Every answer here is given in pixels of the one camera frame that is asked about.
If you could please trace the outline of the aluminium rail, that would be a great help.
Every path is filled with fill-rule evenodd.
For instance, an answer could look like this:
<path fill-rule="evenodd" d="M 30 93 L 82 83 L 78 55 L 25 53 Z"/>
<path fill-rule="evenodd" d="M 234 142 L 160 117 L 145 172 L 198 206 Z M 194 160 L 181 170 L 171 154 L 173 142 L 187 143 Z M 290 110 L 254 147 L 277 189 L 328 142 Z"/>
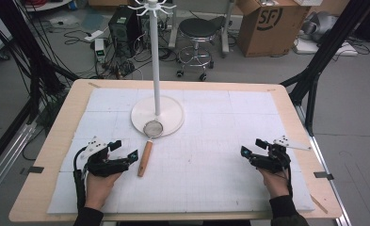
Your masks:
<path fill-rule="evenodd" d="M 30 124 L 24 123 L 7 142 L 7 146 L 3 149 L 0 157 L 0 185 L 8 175 L 8 172 L 11 170 L 30 138 L 33 137 L 36 128 L 37 123 L 35 121 Z"/>
<path fill-rule="evenodd" d="M 317 140 L 315 138 L 314 135 L 310 135 L 310 134 L 307 134 L 307 137 L 308 139 L 310 140 L 310 143 L 312 145 L 312 149 L 320 163 L 320 165 L 323 167 L 323 170 L 322 171 L 319 171 L 317 173 L 317 177 L 318 178 L 326 178 L 329 183 L 330 183 L 330 187 L 331 187 L 331 190 L 335 196 L 335 199 L 337 201 L 337 203 L 339 204 L 339 207 L 341 209 L 341 216 L 338 217 L 335 222 L 336 222 L 336 225 L 337 226 L 352 226 L 352 223 L 349 219 L 349 216 L 347 214 L 347 211 L 345 209 L 345 206 L 342 202 L 342 199 L 339 195 L 339 192 L 337 190 L 337 187 L 334 183 L 334 176 L 332 175 L 332 173 L 330 172 L 329 168 L 328 168 L 328 165 L 325 161 L 325 158 L 320 150 L 320 147 L 317 143 Z"/>

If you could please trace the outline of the thin wooden strip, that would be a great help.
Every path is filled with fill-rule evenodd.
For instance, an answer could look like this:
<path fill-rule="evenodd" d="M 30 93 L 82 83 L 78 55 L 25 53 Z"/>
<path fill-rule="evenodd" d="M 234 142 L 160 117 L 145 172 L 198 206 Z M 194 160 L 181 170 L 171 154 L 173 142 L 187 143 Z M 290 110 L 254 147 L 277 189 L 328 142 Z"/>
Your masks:
<path fill-rule="evenodd" d="M 329 210 L 327 209 L 326 205 L 325 205 L 325 201 L 324 200 L 321 200 L 321 199 L 318 199 L 316 198 L 315 196 L 311 195 L 311 199 L 313 201 L 313 203 L 325 214 L 327 214 L 329 212 Z"/>

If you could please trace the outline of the white hook stand rack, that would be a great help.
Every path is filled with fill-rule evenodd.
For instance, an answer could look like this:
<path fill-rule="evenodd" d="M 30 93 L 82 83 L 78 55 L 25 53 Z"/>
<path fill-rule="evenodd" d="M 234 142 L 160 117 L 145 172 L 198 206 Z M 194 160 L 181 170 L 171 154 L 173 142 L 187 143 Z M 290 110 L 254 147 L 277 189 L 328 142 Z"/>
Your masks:
<path fill-rule="evenodd" d="M 150 26 L 150 38 L 152 45 L 153 63 L 153 98 L 145 98 L 138 101 L 132 109 L 131 121 L 139 132 L 149 138 L 165 137 L 175 133 L 185 121 L 185 112 L 182 105 L 169 96 L 163 96 L 160 92 L 160 67 L 158 55 L 158 30 L 157 16 L 159 12 L 166 12 L 163 0 L 146 0 L 138 3 L 133 10 L 141 10 L 139 17 L 148 14 Z"/>

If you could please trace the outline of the mesh strainer with wooden handle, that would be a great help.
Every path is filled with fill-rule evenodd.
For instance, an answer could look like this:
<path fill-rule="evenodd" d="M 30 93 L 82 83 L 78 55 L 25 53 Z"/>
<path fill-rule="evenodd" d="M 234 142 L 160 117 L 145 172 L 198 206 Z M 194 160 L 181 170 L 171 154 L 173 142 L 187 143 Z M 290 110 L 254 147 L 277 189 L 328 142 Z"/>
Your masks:
<path fill-rule="evenodd" d="M 146 171 L 153 148 L 153 139 L 161 136 L 163 133 L 163 129 L 164 127 L 160 121 L 149 121 L 145 124 L 143 132 L 148 137 L 148 140 L 145 144 L 137 172 L 137 175 L 139 177 L 142 177 Z"/>

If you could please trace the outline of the small white power device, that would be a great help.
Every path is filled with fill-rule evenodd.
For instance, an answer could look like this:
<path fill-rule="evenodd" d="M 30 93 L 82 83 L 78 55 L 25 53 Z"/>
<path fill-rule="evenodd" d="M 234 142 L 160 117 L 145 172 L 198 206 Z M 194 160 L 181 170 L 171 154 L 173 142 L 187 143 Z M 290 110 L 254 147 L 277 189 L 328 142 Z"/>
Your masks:
<path fill-rule="evenodd" d="M 105 63 L 105 41 L 96 39 L 94 41 L 94 52 L 98 62 Z"/>

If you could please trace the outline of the black frame stand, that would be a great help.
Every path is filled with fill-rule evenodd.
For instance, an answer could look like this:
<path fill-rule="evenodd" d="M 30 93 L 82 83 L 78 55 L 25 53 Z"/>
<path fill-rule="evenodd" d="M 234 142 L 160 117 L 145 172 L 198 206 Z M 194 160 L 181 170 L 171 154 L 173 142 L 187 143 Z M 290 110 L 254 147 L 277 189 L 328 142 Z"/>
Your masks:
<path fill-rule="evenodd" d="M 314 106 L 319 77 L 357 23 L 369 11 L 370 0 L 349 0 L 307 67 L 301 73 L 281 82 L 281 85 L 286 88 L 294 85 L 289 93 L 294 106 L 301 106 L 305 95 L 308 95 L 304 126 L 310 136 L 314 134 Z"/>
<path fill-rule="evenodd" d="M 78 76 L 52 62 L 41 50 L 32 35 L 23 14 L 13 0 L 0 0 L 0 19 L 29 60 L 30 92 L 28 101 L 29 122 L 39 114 L 41 93 L 59 94 L 64 85 L 57 73 L 75 81 Z"/>

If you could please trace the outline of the black round stool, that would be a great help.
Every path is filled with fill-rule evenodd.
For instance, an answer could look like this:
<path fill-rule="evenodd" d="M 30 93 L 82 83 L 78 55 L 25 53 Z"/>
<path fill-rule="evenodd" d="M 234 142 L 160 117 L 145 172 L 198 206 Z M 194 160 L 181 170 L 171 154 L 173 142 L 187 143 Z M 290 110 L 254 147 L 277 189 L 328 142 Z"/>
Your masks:
<path fill-rule="evenodd" d="M 214 60 L 210 51 L 201 47 L 202 42 L 211 42 L 217 35 L 218 28 L 212 21 L 201 18 L 185 19 L 179 24 L 182 37 L 191 44 L 183 47 L 177 54 L 176 61 L 181 64 L 181 69 L 176 73 L 178 77 L 185 74 L 185 67 L 200 67 L 202 74 L 199 79 L 206 80 L 206 68 L 214 68 Z"/>

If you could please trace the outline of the person's left hand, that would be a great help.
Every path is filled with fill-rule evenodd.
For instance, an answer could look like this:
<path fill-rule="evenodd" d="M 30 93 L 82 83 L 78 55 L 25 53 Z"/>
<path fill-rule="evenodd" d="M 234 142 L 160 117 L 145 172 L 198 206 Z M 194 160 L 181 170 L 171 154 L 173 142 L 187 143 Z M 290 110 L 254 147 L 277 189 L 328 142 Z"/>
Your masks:
<path fill-rule="evenodd" d="M 115 173 L 107 177 L 95 176 L 92 173 L 87 177 L 87 191 L 85 206 L 100 211 L 105 205 L 115 182 L 121 177 Z"/>

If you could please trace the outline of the cardboard box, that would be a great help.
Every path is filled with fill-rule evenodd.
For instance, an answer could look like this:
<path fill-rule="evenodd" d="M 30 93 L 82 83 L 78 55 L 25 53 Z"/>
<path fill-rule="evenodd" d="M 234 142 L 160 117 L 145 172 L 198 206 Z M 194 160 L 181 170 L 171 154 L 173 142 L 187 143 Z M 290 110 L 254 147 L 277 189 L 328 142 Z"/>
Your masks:
<path fill-rule="evenodd" d="M 243 19 L 237 45 L 245 57 L 285 55 L 293 46 L 310 7 L 294 0 L 236 0 Z"/>

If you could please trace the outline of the black tape piece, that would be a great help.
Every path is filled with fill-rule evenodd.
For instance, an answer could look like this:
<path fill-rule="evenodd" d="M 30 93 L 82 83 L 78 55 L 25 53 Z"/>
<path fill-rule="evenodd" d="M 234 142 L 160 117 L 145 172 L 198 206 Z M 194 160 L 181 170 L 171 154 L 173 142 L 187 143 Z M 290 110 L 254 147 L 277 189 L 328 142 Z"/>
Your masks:
<path fill-rule="evenodd" d="M 20 174 L 26 175 L 26 176 L 28 174 L 30 174 L 30 173 L 38 173 L 38 174 L 40 174 L 40 173 L 43 172 L 43 170 L 44 170 L 44 167 L 34 167 L 34 166 L 31 166 L 28 169 L 22 168 L 22 170 L 20 171 Z"/>
<path fill-rule="evenodd" d="M 314 172 L 315 178 L 325 178 L 328 181 L 331 181 L 334 179 L 333 175 L 331 173 L 326 173 L 325 171 L 316 171 Z"/>

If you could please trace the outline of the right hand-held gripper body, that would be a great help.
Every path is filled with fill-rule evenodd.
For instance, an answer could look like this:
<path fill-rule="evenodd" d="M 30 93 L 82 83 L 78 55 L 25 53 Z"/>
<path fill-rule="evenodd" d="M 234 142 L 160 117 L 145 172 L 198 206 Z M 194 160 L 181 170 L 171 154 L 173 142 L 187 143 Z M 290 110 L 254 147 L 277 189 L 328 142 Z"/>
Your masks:
<path fill-rule="evenodd" d="M 290 168 L 291 158 L 287 153 L 287 149 L 298 149 L 309 151 L 310 146 L 291 140 L 286 136 L 282 136 L 268 142 L 267 155 L 252 153 L 249 162 L 252 166 L 258 169 L 268 170 L 276 173 Z"/>

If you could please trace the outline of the person's right hand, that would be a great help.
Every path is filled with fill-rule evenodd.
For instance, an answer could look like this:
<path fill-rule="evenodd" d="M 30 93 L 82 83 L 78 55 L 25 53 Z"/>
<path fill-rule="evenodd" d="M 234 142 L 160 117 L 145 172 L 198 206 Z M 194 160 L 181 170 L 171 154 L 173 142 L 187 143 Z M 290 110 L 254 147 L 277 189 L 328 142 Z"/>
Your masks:
<path fill-rule="evenodd" d="M 288 188 L 288 170 L 272 173 L 266 169 L 258 169 L 264 179 L 264 185 L 270 198 L 275 199 L 290 194 Z"/>

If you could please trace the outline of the white grid mat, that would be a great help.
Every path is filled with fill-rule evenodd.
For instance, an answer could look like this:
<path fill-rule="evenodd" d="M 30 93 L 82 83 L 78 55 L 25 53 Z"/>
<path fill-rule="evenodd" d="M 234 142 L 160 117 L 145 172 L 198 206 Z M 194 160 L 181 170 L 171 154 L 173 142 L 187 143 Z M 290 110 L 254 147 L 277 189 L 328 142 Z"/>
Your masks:
<path fill-rule="evenodd" d="M 256 139 L 272 142 L 284 136 L 281 116 L 270 92 L 173 90 L 166 95 L 185 110 L 182 127 L 155 140 L 144 175 L 133 164 L 118 180 L 106 213 L 154 214 L 266 211 L 269 195 L 259 172 L 240 150 L 260 152 Z M 151 100 L 149 89 L 95 89 L 63 160 L 48 211 L 76 212 L 73 170 L 84 159 L 77 152 L 93 137 L 122 145 L 112 158 L 141 152 L 146 138 L 131 123 L 140 100 Z"/>

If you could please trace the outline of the white power strip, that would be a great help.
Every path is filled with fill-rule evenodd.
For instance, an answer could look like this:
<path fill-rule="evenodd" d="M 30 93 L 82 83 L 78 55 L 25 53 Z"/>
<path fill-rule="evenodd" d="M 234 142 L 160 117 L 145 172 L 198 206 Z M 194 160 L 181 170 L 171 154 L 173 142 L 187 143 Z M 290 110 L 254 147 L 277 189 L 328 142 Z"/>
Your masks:
<path fill-rule="evenodd" d="M 93 33 L 91 33 L 89 36 L 84 37 L 84 40 L 92 41 L 92 40 L 100 37 L 102 34 L 104 34 L 104 31 L 96 30 Z"/>

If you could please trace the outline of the grey bag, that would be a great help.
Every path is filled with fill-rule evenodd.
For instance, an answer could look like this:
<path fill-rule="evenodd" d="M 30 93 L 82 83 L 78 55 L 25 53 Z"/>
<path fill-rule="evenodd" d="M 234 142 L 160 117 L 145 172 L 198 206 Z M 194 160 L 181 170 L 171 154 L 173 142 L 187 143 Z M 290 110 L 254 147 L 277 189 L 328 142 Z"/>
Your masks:
<path fill-rule="evenodd" d="M 334 27 L 338 18 L 326 11 L 312 12 L 304 21 L 300 31 L 307 40 L 321 42 Z"/>

